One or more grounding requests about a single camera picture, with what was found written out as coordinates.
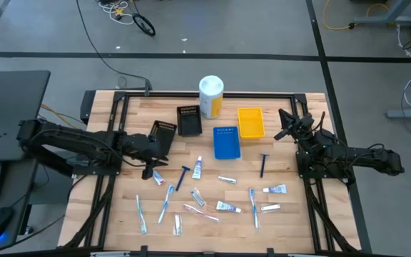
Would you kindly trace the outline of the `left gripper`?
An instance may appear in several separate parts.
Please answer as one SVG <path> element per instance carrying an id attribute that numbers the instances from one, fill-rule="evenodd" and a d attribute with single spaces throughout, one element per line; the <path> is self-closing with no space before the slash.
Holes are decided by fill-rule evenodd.
<path id="1" fill-rule="evenodd" d="M 153 176 L 153 167 L 167 166 L 168 159 L 163 155 L 161 142 L 154 135 L 135 133 L 121 139 L 122 154 L 132 159 L 148 162 L 141 178 L 148 180 Z"/>

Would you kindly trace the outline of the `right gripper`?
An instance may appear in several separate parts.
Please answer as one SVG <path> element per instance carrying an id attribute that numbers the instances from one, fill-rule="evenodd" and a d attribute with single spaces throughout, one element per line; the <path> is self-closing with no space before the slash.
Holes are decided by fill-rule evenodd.
<path id="1" fill-rule="evenodd" d="M 295 141 L 308 140 L 313 137 L 312 125 L 314 119 L 310 113 L 307 113 L 304 117 L 296 116 L 293 120 L 293 115 L 285 111 L 284 109 L 278 110 L 280 121 L 282 125 L 291 125 L 292 128 L 284 128 L 281 132 L 274 136 L 276 141 L 281 140 L 287 135 L 291 135 Z"/>

